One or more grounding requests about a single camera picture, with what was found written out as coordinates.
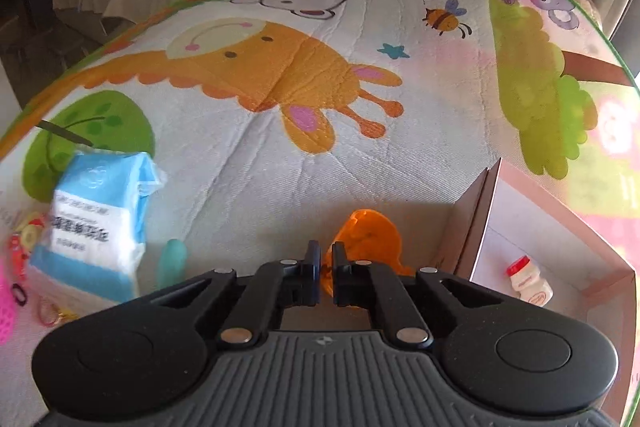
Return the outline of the pink plastic toy strainer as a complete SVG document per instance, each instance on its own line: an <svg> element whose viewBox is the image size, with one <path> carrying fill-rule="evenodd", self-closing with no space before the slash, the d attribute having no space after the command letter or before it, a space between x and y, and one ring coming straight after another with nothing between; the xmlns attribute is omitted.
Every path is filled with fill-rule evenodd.
<svg viewBox="0 0 640 427"><path fill-rule="evenodd" d="M0 343L4 345L11 337L15 325L16 307L9 277L4 262L0 263Z"/></svg>

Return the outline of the blue white tissue pack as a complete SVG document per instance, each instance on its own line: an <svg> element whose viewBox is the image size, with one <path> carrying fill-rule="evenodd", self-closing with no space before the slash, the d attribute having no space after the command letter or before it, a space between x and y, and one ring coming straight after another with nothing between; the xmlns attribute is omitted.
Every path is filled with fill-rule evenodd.
<svg viewBox="0 0 640 427"><path fill-rule="evenodd" d="M78 150L53 191L29 284L79 314L138 297L146 208L164 184L148 153Z"/></svg>

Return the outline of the small white red-cap bottle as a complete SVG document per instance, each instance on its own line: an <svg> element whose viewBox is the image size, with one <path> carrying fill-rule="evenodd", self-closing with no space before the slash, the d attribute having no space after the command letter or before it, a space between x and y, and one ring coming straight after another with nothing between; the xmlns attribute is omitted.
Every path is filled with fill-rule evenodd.
<svg viewBox="0 0 640 427"><path fill-rule="evenodd" d="M514 261L506 269L506 275L510 279L513 290L526 303L544 307L553 297L553 291L548 281L528 256Z"/></svg>

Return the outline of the teal plastic crank toy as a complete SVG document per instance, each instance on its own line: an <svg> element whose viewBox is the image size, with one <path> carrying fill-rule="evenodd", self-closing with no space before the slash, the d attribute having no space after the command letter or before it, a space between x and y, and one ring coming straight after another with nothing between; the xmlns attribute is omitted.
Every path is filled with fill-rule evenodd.
<svg viewBox="0 0 640 427"><path fill-rule="evenodd" d="M183 281L188 250L180 239L169 239L164 246L156 270L156 288L163 289Z"/></svg>

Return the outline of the colourful cartoon play mat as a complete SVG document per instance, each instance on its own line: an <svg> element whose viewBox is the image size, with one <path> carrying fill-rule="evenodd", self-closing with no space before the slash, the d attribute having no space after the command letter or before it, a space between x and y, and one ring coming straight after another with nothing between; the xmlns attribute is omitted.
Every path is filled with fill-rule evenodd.
<svg viewBox="0 0 640 427"><path fill-rule="evenodd" d="M79 314L18 281L9 238L78 150L148 153L138 297ZM634 269L637 390L583 321L436 268L454 204L503 159ZM433 341L391 346L333 300L332 245L376 210ZM156 288L180 239L183 281ZM320 300L222 343L265 263L321 249ZM38 94L1 142L6 426L634 426L639 87L573 0L180 0Z"/></svg>

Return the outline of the pink cardboard box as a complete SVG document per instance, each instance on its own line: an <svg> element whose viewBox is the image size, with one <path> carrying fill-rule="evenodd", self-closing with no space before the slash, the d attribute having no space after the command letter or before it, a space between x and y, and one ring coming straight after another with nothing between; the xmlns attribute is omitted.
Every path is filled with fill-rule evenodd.
<svg viewBox="0 0 640 427"><path fill-rule="evenodd" d="M612 341L620 368L601 407L626 424L638 386L634 269L559 199L500 159L454 204L435 265L514 296L506 269L523 256L550 283L548 309L590 324Z"/></svg>

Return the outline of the orange plastic fish toy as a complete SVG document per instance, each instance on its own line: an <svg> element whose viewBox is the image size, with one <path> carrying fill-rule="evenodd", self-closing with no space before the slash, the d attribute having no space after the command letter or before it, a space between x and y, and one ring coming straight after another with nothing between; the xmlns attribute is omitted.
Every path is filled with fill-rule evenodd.
<svg viewBox="0 0 640 427"><path fill-rule="evenodd" d="M398 228L376 210L354 211L333 242L344 244L349 261L384 263L401 277L412 277L416 273L415 269L402 263L402 239Z"/></svg>

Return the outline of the pink cartoon toy camera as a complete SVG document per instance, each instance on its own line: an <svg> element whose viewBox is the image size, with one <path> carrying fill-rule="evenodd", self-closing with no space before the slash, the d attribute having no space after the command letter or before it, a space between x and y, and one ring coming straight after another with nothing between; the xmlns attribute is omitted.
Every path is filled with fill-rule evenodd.
<svg viewBox="0 0 640 427"><path fill-rule="evenodd" d="M9 238L9 259L14 277L18 281L26 280L26 267L32 251L40 241L46 227L46 216L38 211L26 215Z"/></svg>

